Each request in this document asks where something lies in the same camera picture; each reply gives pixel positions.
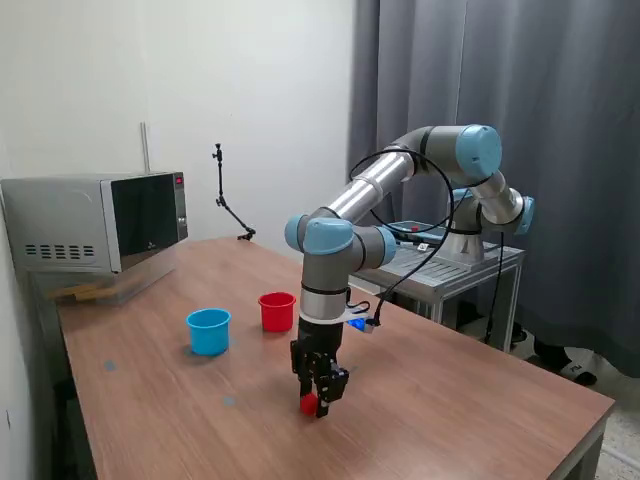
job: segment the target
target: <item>black cable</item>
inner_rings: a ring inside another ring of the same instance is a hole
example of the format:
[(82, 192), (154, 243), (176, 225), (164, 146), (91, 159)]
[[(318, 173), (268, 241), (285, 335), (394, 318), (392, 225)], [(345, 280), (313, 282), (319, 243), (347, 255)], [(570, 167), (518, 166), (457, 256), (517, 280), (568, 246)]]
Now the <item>black cable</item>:
[[(385, 152), (392, 152), (394, 150), (384, 150), (383, 152), (376, 152), (379, 155), (382, 155)], [(349, 171), (349, 181), (353, 181), (353, 172), (356, 170), (356, 168), (358, 168), (360, 165), (362, 165), (364, 162), (371, 160), (371, 158), (373, 158), (373, 156), (375, 156), (376, 154), (372, 154), (369, 155), (368, 157), (363, 158), (362, 160), (360, 160), (358, 163), (356, 163), (354, 165), (354, 167)], [(469, 193), (469, 189), (467, 188), (464, 191), (464, 195), (462, 195), (462, 198), (460, 199), (460, 201), (458, 202), (458, 204), (455, 206), (455, 208), (453, 209), (453, 212), (451, 212), (450, 215), (453, 215), (454, 213), (456, 213), (456, 210), (458, 209), (458, 207), (462, 204), (462, 201), (466, 198), (467, 193)], [(449, 215), (447, 215), (446, 217), (444, 217), (442, 220), (440, 220), (438, 223), (431, 225), (430, 227), (427, 228), (423, 228), (422, 230), (415, 230), (415, 231), (411, 231), (411, 232), (407, 232), (406, 230), (400, 230), (397, 227), (394, 227), (393, 225), (388, 224), (387, 222), (385, 222), (384, 220), (382, 220), (377, 214), (376, 212), (373, 211), (373, 208), (370, 210), (371, 215), (373, 215), (373, 218), (375, 218), (378, 222), (380, 222), (382, 225), (384, 225), (385, 227), (387, 227), (389, 230), (393, 231), (393, 232), (397, 232), (397, 233), (404, 233), (404, 234), (417, 234), (417, 233), (425, 233), (425, 232), (429, 232), (431, 230), (435, 230), (436, 228), (440, 227), (443, 223), (445, 223), (448, 219), (449, 219)]]
[(489, 342), (491, 330), (493, 329), (493, 310), (496, 307), (496, 299), (498, 298), (498, 286), (500, 285), (500, 275), (502, 275), (502, 259), (504, 254), (504, 232), (500, 232), (500, 261), (498, 262), (498, 275), (496, 275), (496, 286), (493, 290), (493, 300), (491, 300), (491, 309), (489, 310), (489, 320), (487, 321), (487, 329), (484, 332), (484, 343)]
[[(353, 170), (355, 170), (358, 166), (362, 165), (364, 162), (366, 162), (367, 160), (370, 160), (372, 158), (375, 157), (379, 157), (380, 155), (384, 155), (385, 153), (391, 153), (391, 152), (397, 152), (397, 153), (408, 153), (410, 155), (416, 155), (417, 157), (419, 157), (422, 161), (428, 163), (429, 165), (431, 165), (442, 177), (442, 179), (444, 180), (444, 183), (447, 186), (447, 191), (449, 193), (449, 205), (453, 205), (455, 203), (454, 197), (453, 197), (453, 187), (451, 186), (451, 182), (449, 181), (449, 178), (447, 177), (447, 175), (442, 171), (442, 169), (436, 165), (434, 162), (432, 162), (431, 160), (429, 160), (425, 155), (423, 155), (420, 152), (416, 152), (414, 150), (410, 150), (408, 148), (390, 148), (387, 150), (382, 150), (380, 152), (375, 152), (372, 153), (371, 155), (366, 156), (365, 158), (363, 158), (362, 160), (360, 160), (349, 172), (349, 177), (352, 176)], [(453, 225), (453, 213), (454, 213), (454, 209), (451, 209), (451, 212), (449, 213), (448, 217), (447, 217), (447, 225), (445, 227), (445, 232), (442, 235), (442, 241), (440, 242), (440, 244), (438, 244), (437, 246), (434, 247), (433, 251), (427, 255), (425, 257), (424, 260), (422, 260), (418, 265), (416, 265), (414, 268), (412, 268), (411, 270), (409, 270), (402, 278), (400, 278), (399, 280), (397, 280), (394, 284), (390, 285), (383, 293), (382, 296), (380, 297), (380, 301), (378, 302), (378, 306), (376, 307), (376, 311), (374, 313), (373, 316), (373, 325), (378, 326), (380, 325), (380, 312), (382, 310), (382, 305), (384, 304), (385, 301), (388, 300), (389, 296), (391, 295), (391, 292), (393, 292), (393, 290), (400, 285), (402, 282), (404, 282), (407, 278), (409, 278), (411, 275), (413, 275), (414, 273), (416, 273), (418, 270), (420, 270), (422, 267), (424, 267), (429, 260), (431, 260), (436, 253), (438, 253), (438, 250), (440, 250), (440, 248), (442, 247), (442, 245), (444, 244), (444, 241), (447, 239), (447, 237), (449, 236), (449, 232), (451, 231), (451, 227)]]
[[(456, 213), (456, 210), (458, 210), (458, 207), (462, 204), (462, 200), (464, 200), (466, 198), (467, 193), (469, 193), (469, 189), (468, 188), (464, 191), (464, 195), (462, 195), (462, 198), (460, 199), (458, 204), (453, 209), (453, 212), (451, 213), (452, 215)], [(378, 215), (376, 215), (376, 212), (374, 212), (373, 209), (370, 210), (370, 213), (371, 213), (371, 215), (373, 215), (373, 218), (375, 218), (377, 221), (379, 221), (382, 225), (387, 227), (389, 230), (392, 230), (392, 231), (398, 232), (398, 233), (411, 234), (411, 235), (415, 235), (416, 233), (428, 232), (430, 230), (435, 230), (436, 228), (441, 226), (443, 223), (445, 223), (449, 219), (449, 216), (447, 215), (446, 217), (444, 217), (442, 220), (440, 220), (435, 225), (431, 225), (430, 227), (424, 228), (422, 230), (415, 230), (415, 231), (407, 232), (406, 230), (401, 230), (401, 229), (399, 229), (397, 227), (394, 227), (393, 225), (390, 225), (390, 224), (386, 223)]]

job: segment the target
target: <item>metal rod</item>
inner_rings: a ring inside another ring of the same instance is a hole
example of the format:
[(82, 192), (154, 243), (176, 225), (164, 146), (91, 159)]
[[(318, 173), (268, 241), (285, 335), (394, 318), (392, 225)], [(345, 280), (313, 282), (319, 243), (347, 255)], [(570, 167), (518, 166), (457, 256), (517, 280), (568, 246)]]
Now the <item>metal rod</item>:
[(149, 142), (147, 138), (147, 123), (140, 122), (140, 137), (142, 138), (142, 159), (144, 162), (144, 173), (151, 173), (149, 162)]

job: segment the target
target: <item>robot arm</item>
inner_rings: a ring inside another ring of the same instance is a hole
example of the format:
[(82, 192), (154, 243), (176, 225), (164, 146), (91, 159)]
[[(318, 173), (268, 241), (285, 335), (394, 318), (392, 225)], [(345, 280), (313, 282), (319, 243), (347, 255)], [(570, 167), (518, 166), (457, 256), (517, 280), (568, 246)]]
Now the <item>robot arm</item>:
[(354, 223), (396, 186), (433, 170), (417, 156), (394, 149), (423, 154), (452, 181), (469, 189), (473, 197), (463, 199), (464, 208), (454, 216), (458, 230), (466, 224), (477, 225), (480, 219), (484, 228), (524, 233), (533, 215), (533, 201), (509, 188), (498, 170), (502, 154), (498, 133), (491, 127), (468, 125), (425, 127), (407, 133), (333, 202), (311, 215), (291, 218), (285, 239), (291, 248), (304, 253), (298, 338), (291, 342), (292, 367), (300, 380), (301, 397), (311, 393), (315, 383), (318, 417), (342, 397), (349, 379), (349, 373), (337, 363), (343, 324), (354, 318), (347, 305), (349, 275), (389, 263), (396, 251), (389, 230)]

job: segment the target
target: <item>blue joint cap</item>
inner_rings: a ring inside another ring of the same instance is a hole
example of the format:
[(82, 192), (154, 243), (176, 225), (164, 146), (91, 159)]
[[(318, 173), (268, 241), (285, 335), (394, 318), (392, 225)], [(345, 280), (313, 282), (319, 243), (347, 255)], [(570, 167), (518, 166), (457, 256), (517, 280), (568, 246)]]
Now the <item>blue joint cap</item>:
[(302, 251), (298, 243), (298, 226), (300, 225), (302, 217), (304, 217), (304, 215), (294, 215), (284, 227), (284, 239), (287, 245), (298, 252)]
[(529, 231), (535, 209), (535, 200), (532, 197), (524, 197), (524, 211), (520, 216), (520, 225), (518, 225), (518, 229), (515, 231), (515, 235), (524, 235)]
[(339, 218), (312, 218), (307, 223), (302, 247), (311, 255), (331, 255), (351, 246), (353, 225)]
[(489, 178), (498, 170), (502, 160), (500, 135), (486, 125), (465, 127), (456, 139), (456, 160), (471, 179)]
[(396, 239), (389, 229), (385, 227), (376, 228), (384, 239), (384, 258), (382, 259), (382, 264), (380, 265), (382, 266), (389, 263), (391, 260), (393, 260), (393, 257), (396, 256)]

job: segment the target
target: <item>table leg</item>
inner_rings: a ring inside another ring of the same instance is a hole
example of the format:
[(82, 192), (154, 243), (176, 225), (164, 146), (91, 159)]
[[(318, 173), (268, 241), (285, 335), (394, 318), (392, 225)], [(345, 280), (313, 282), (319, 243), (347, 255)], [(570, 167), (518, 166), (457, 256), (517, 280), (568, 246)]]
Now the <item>table leg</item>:
[(431, 320), (437, 324), (442, 324), (442, 311), (444, 310), (444, 301), (440, 300), (431, 305)]
[(589, 447), (582, 459), (573, 467), (565, 478), (566, 480), (593, 480), (596, 477), (596, 469), (598, 468), (598, 460), (600, 459), (600, 450), (602, 448), (602, 438), (600, 435), (598, 440)]
[(518, 265), (513, 270), (503, 272), (498, 285), (489, 344), (503, 352), (511, 351), (511, 334), (518, 303), (521, 271), (522, 267)]

